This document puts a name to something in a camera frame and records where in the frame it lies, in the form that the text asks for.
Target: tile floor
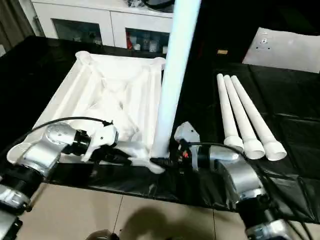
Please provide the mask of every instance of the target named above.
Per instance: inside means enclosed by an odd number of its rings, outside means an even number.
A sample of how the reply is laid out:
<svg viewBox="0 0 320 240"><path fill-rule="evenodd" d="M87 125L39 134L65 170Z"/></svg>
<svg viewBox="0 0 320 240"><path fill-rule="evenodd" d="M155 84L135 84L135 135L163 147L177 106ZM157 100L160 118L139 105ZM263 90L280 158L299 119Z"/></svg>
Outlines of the tile floor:
<svg viewBox="0 0 320 240"><path fill-rule="evenodd" d="M6 54L5 47L0 44L0 57Z"/></svg>
<svg viewBox="0 0 320 240"><path fill-rule="evenodd" d="M103 229L121 240L247 239L236 213L56 185L21 219L18 240L85 240ZM320 225L308 226L320 240Z"/></svg>

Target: white plastic part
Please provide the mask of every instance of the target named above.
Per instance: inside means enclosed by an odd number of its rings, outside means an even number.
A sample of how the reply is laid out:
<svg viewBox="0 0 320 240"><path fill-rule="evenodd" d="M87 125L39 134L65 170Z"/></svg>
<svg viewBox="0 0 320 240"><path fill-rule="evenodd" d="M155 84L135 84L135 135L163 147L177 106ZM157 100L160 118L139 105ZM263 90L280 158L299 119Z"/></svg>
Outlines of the white plastic part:
<svg viewBox="0 0 320 240"><path fill-rule="evenodd" d="M99 149L102 145L109 145L117 141L118 133L117 129L114 125L108 125L98 129L91 136L91 141L86 153L82 156L81 161L87 162L89 161L94 150Z"/></svg>
<svg viewBox="0 0 320 240"><path fill-rule="evenodd" d="M224 76L219 73L216 76L216 81L219 91L222 123L224 130L224 144L234 147L239 151L244 151L244 143L238 135L237 126L235 123L234 115L232 113L231 105L228 98L228 93L225 85Z"/></svg>
<svg viewBox="0 0 320 240"><path fill-rule="evenodd" d="M161 57L148 59L98 55L86 51L77 52L75 56L73 67L34 126L73 116L93 117L108 122L113 120L119 132L119 141L138 142L146 151L145 154L140 148L134 148L132 152L135 152L136 161L133 164L146 166L154 173L163 172L162 168L153 167L149 158L166 60ZM102 127L100 122L88 120L67 123L75 129L87 131L89 135ZM26 146L41 139L44 130L33 132L23 141L23 145L12 148L7 159L14 163ZM62 154L60 158L62 163L80 160L80 156L72 154Z"/></svg>
<svg viewBox="0 0 320 240"><path fill-rule="evenodd" d="M256 137L230 76L225 75L223 79L243 140L244 153L249 159L260 159L265 155L265 149Z"/></svg>
<svg viewBox="0 0 320 240"><path fill-rule="evenodd" d="M168 156L169 141L175 121L180 91L194 37L201 0L176 0L168 54L162 81L152 157Z"/></svg>
<svg viewBox="0 0 320 240"><path fill-rule="evenodd" d="M237 76L232 76L231 81L263 144L266 158L270 161L283 159L287 155L285 148L276 140Z"/></svg>
<svg viewBox="0 0 320 240"><path fill-rule="evenodd" d="M190 124L190 122L186 121L177 127L174 133L174 139L179 142L181 139L186 140L187 142L200 142L200 135L194 129L194 127ZM192 168L194 170L198 170L198 150L199 145L191 146L189 149L192 155Z"/></svg>

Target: white cylinder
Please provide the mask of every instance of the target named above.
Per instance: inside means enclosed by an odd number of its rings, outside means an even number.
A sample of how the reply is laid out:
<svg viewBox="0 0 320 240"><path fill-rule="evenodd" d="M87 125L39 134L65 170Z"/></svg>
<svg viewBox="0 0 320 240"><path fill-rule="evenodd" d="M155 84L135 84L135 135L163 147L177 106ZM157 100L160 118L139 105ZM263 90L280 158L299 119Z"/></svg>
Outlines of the white cylinder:
<svg viewBox="0 0 320 240"><path fill-rule="evenodd" d="M282 146L282 144L276 140L276 138L270 131L269 127L267 126L266 122L257 110L256 106L248 96L246 90L241 85L237 76L232 76L231 81L242 102L242 105L244 106L246 113L248 114L255 128L255 131L257 132L263 144L266 158L270 161L277 161L283 159L287 155L284 146Z"/></svg>
<svg viewBox="0 0 320 240"><path fill-rule="evenodd" d="M162 81L152 157L166 157L201 0L176 0Z"/></svg>
<svg viewBox="0 0 320 240"><path fill-rule="evenodd" d="M224 81L224 76L219 73L216 76L218 91L219 91L219 99L220 99L220 107L221 107L221 115L222 115L222 123L224 130L224 144L234 147L241 152L244 151L244 143L238 135L238 130L236 127L234 115L232 113L231 105L228 98L228 93Z"/></svg>
<svg viewBox="0 0 320 240"><path fill-rule="evenodd" d="M223 79L243 140L244 153L249 159L260 159L265 155L264 147L256 137L230 76L225 75Z"/></svg>

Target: white pipe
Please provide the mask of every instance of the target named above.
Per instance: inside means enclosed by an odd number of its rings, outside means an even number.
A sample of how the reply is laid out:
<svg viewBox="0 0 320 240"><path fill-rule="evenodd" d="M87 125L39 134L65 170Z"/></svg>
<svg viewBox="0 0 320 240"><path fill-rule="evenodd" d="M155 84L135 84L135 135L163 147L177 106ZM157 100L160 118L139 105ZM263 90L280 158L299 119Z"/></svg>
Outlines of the white pipe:
<svg viewBox="0 0 320 240"><path fill-rule="evenodd" d="M256 137L230 76L225 75L223 79L243 140L244 153L249 159L260 159L265 155L264 147Z"/></svg>
<svg viewBox="0 0 320 240"><path fill-rule="evenodd" d="M222 123L225 136L223 143L225 145L237 148L238 150L243 152L244 143L238 135L234 115L232 113L231 105L228 98L224 76L221 73L219 73L216 76L216 81L218 84Z"/></svg>
<svg viewBox="0 0 320 240"><path fill-rule="evenodd" d="M241 85L237 76L232 76L231 81L236 92L238 93L238 96L242 102L242 105L244 106L246 113L248 114L255 128L256 133L258 134L263 144L266 158L270 161L283 159L287 155L284 146L282 146L282 144L276 140L266 122L257 110L256 106L248 96L246 90Z"/></svg>
<svg viewBox="0 0 320 240"><path fill-rule="evenodd" d="M176 0L162 81L152 157L166 157L201 0Z"/></svg>

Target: black plastic sheet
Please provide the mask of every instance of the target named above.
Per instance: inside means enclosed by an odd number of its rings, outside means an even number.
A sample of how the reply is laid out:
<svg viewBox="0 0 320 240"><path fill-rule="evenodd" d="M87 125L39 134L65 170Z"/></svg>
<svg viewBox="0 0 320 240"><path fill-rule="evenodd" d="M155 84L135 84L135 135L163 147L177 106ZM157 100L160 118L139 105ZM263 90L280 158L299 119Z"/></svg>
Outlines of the black plastic sheet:
<svg viewBox="0 0 320 240"><path fill-rule="evenodd" d="M27 38L0 58L3 147L34 125L76 61L78 51L140 58L159 56L66 40ZM223 142L217 73L237 75L288 152L280 161L263 158L256 162L299 206L304 220L320 223L319 75L246 64L219 65L207 59L189 61L174 130L189 121L202 141ZM233 211L226 205L222 177L206 169L187 169L184 173L167 170L157 175L145 167L59 163L50 182ZM277 201L286 216L295 219L289 208L280 199Z"/></svg>

